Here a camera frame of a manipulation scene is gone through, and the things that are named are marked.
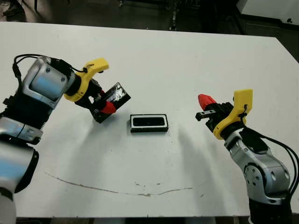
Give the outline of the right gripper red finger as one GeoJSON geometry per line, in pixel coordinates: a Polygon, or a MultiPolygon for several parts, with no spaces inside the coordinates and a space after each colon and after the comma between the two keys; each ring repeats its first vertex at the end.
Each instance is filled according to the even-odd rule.
{"type": "Polygon", "coordinates": [[[217,102],[209,95],[199,94],[198,101],[203,111],[213,110],[217,102]]]}

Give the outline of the left gripper yellow black body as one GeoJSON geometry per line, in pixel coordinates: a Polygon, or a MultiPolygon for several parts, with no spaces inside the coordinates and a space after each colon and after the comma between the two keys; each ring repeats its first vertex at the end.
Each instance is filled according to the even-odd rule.
{"type": "Polygon", "coordinates": [[[90,112],[100,112],[99,102],[106,101],[99,97],[102,89],[99,82],[93,79],[94,75],[109,68],[104,58],[98,58],[87,62],[82,70],[71,68],[74,81],[64,93],[64,97],[76,105],[88,109],[90,112]]]}

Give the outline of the right gripper yellow black body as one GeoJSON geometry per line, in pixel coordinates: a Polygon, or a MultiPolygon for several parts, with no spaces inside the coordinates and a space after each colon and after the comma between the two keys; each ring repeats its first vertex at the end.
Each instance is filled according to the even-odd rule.
{"type": "Polygon", "coordinates": [[[245,117],[253,105],[253,90],[244,89],[234,92],[233,104],[217,103],[213,110],[196,113],[197,121],[208,119],[206,126],[219,140],[226,140],[234,131],[245,126],[245,117]]]}

